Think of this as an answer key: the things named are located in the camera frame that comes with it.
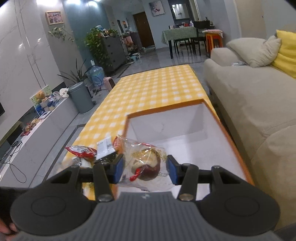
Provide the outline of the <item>person left hand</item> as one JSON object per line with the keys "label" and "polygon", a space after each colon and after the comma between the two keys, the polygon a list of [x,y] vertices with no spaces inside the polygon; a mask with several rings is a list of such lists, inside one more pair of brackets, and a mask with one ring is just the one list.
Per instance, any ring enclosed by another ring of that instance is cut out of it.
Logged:
{"label": "person left hand", "polygon": [[11,241],[18,234],[18,230],[14,223],[6,225],[5,222],[0,219],[0,233],[1,240]]}

